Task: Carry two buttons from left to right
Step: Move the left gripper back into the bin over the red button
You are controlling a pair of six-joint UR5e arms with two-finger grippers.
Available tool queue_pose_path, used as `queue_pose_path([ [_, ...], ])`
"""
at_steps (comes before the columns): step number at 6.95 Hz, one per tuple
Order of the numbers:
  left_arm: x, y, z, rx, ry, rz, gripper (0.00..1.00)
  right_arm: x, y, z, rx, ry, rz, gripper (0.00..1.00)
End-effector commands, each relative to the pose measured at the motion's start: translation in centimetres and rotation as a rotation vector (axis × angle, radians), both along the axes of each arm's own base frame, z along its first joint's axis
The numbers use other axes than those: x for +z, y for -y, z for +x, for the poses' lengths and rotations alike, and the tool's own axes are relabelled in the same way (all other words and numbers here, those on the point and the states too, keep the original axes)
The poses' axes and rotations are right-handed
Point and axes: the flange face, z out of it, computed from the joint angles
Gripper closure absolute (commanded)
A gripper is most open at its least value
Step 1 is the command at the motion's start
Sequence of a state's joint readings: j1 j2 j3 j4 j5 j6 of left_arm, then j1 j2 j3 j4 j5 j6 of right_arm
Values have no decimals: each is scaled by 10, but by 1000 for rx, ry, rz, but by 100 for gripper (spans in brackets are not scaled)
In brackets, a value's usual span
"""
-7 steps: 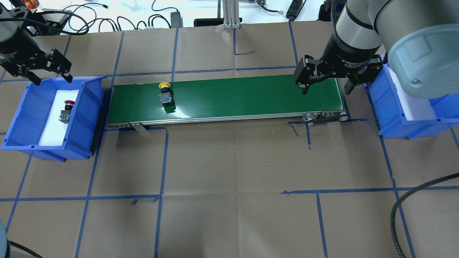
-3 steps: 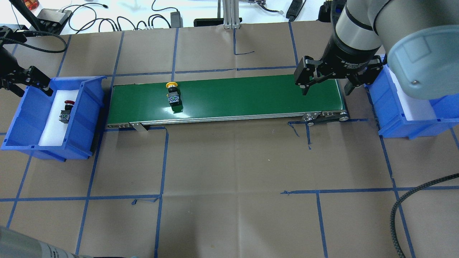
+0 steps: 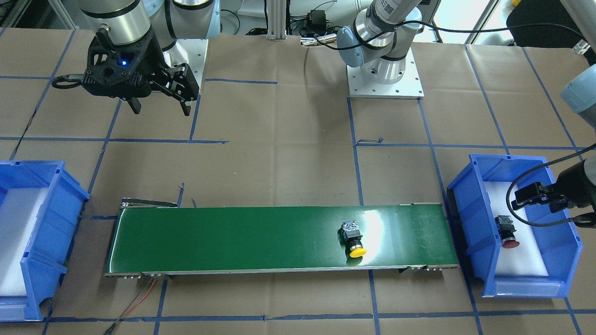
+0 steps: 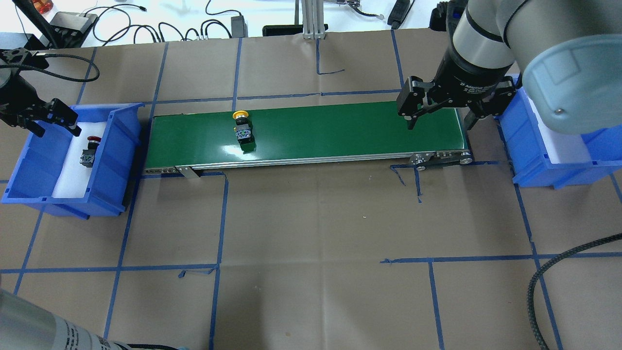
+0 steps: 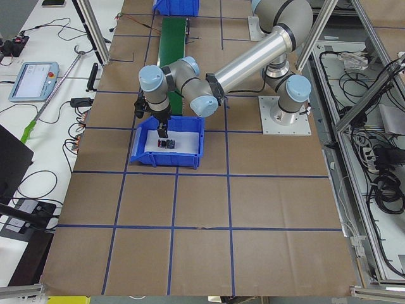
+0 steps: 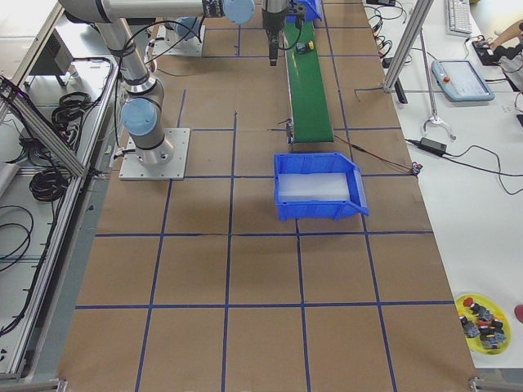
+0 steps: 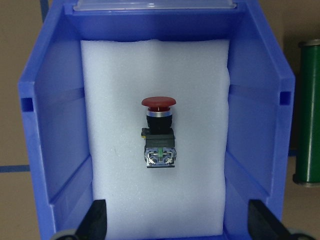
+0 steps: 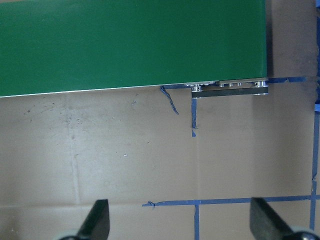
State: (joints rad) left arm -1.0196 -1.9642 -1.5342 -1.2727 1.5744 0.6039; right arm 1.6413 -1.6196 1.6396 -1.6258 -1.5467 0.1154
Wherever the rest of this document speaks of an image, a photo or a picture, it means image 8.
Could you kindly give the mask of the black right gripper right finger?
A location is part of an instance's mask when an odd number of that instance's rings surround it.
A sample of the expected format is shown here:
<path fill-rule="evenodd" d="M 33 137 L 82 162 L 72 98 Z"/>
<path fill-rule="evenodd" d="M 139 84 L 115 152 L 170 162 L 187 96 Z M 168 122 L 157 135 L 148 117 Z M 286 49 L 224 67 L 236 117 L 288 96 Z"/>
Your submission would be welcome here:
<path fill-rule="evenodd" d="M 318 240 L 313 230 L 288 225 L 262 198 L 250 200 L 249 228 L 256 240 Z"/>

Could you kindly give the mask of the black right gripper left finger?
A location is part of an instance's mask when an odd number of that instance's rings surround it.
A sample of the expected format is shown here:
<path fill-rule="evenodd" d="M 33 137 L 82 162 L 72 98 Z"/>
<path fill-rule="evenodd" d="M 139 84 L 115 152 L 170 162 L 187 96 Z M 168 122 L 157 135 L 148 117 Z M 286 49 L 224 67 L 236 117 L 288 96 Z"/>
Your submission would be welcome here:
<path fill-rule="evenodd" d="M 75 234 L 60 240 L 107 240 L 110 233 L 110 212 L 108 199 L 98 199 Z"/>

